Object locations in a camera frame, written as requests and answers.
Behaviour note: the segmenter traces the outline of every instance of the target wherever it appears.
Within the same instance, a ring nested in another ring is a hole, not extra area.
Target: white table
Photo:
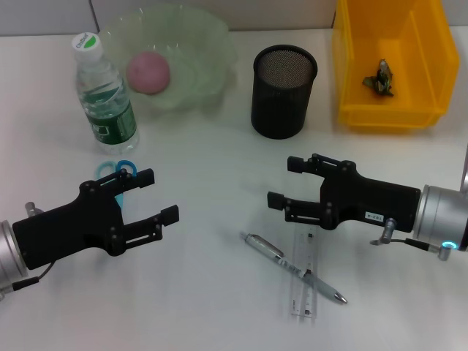
[[[319,296],[315,325],[288,313],[290,276],[238,236],[288,250],[294,224],[267,207],[268,191],[316,200],[320,178],[287,172],[288,156],[317,152],[357,162],[369,178],[457,189],[468,141],[468,28],[454,28],[461,68],[449,114],[406,136],[336,128],[331,30],[232,33],[240,56],[224,101],[210,110],[148,116],[128,156],[156,185],[125,195],[133,222],[177,204],[164,240],[112,258],[89,249],[56,263],[38,285],[0,303],[2,350],[465,350],[468,254],[446,263],[405,245],[370,246],[381,229],[357,222],[326,233],[319,275],[350,301]],[[24,203],[52,209],[111,158],[94,145],[73,88],[70,36],[0,38],[0,214]],[[289,140],[250,124],[252,63],[278,43],[311,52],[319,75],[306,127]]]

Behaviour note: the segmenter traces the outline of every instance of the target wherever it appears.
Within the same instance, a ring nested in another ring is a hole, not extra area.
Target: clear bowl
[[[210,102],[223,89],[237,61],[227,24],[191,6],[156,4],[113,21],[99,33],[105,55],[123,76],[133,56],[143,51],[163,55],[170,84],[155,95],[131,91],[132,99],[158,110],[187,108]]]

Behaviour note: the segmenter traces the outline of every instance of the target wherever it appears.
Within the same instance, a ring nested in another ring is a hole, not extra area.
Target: yellow plastic bin
[[[394,97],[363,85],[381,59]],[[447,113],[460,58],[440,0],[338,0],[333,60],[340,122],[426,128]]]

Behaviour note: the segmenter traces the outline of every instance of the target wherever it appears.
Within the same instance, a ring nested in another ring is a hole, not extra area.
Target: scissors
[[[114,161],[106,161],[97,166],[96,171],[94,172],[94,178],[95,179],[100,179],[104,176],[107,176],[107,174],[102,175],[102,171],[106,168],[110,168],[110,173],[115,173],[120,171],[124,166],[129,166],[132,168],[132,176],[137,175],[137,166],[135,166],[135,163],[130,162],[126,159],[122,159],[121,161],[115,163]],[[124,205],[124,194],[119,194],[116,196],[116,200],[120,208]]]

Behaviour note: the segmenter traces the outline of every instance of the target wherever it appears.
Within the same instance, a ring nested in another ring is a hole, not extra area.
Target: plastic bottle
[[[82,33],[72,46],[78,63],[78,97],[98,144],[109,154],[135,148],[139,137],[128,91],[118,70],[105,58],[99,37]]]

